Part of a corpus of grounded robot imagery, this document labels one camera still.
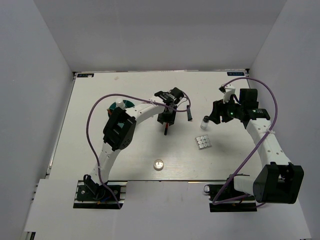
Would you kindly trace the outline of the red lip gloss tube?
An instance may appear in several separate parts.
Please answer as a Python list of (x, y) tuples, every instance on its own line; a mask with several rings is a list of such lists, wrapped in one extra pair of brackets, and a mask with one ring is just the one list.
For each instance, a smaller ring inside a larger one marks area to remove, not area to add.
[(165, 136), (168, 134), (168, 128), (169, 128), (169, 122), (166, 122), (165, 129), (164, 129), (164, 135)]

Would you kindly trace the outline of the white bottle black cap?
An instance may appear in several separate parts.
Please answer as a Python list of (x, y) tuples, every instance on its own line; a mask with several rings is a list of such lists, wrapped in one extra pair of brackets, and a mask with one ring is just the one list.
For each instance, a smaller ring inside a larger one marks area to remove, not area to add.
[(200, 128), (205, 130), (208, 127), (209, 121), (210, 121), (209, 116), (205, 115), (200, 124)]

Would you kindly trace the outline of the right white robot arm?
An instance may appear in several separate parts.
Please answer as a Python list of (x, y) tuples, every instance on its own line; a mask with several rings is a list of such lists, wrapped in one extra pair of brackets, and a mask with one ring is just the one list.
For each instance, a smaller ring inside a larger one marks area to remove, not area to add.
[(294, 165), (282, 150), (269, 113), (259, 108), (257, 89), (242, 88), (239, 97), (232, 85), (220, 87), (223, 99), (214, 101), (209, 120), (215, 124), (239, 120), (251, 136), (255, 147), (245, 161), (258, 153), (262, 169), (257, 176), (245, 175), (239, 169), (231, 174), (226, 183), (212, 198), (214, 205), (226, 193), (230, 200), (253, 196), (258, 203), (294, 204), (302, 185), (304, 170)]

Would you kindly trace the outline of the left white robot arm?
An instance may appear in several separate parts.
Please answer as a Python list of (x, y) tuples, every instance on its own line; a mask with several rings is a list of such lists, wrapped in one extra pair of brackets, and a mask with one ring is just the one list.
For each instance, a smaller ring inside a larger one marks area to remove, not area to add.
[[(91, 142), (89, 128), (90, 121), (96, 106), (109, 97), (124, 97), (131, 100), (140, 101), (140, 104), (121, 108), (116, 106), (103, 128), (103, 142), (101, 152), (98, 154)], [(183, 113), (189, 110), (179, 110), (178, 104), (189, 97), (177, 87), (169, 91), (158, 91), (149, 99), (142, 99), (130, 95), (112, 93), (98, 99), (92, 106), (87, 121), (85, 134), (89, 147), (95, 157), (96, 165), (90, 174), (85, 175), (84, 185), (88, 188), (88, 193), (94, 199), (99, 200), (105, 196), (110, 171), (119, 153), (127, 148), (133, 140), (136, 127), (143, 121), (157, 115), (157, 121), (161, 124), (174, 124), (176, 113)]]

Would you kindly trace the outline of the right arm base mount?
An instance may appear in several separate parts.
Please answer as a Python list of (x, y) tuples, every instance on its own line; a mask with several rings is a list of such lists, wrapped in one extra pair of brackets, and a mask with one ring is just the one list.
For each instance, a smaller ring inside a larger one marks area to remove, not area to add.
[(257, 204), (253, 196), (234, 189), (232, 180), (214, 201), (223, 188), (221, 183), (208, 183), (203, 192), (209, 197), (209, 211), (211, 213), (249, 213), (257, 211)]

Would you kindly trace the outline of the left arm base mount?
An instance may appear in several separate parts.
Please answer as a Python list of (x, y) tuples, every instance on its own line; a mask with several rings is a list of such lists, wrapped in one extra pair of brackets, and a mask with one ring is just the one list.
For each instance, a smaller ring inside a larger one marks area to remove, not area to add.
[(109, 181), (106, 185), (111, 193), (103, 185), (98, 185), (91, 190), (87, 185), (87, 175), (77, 182), (74, 209), (120, 210), (126, 198), (126, 181)]

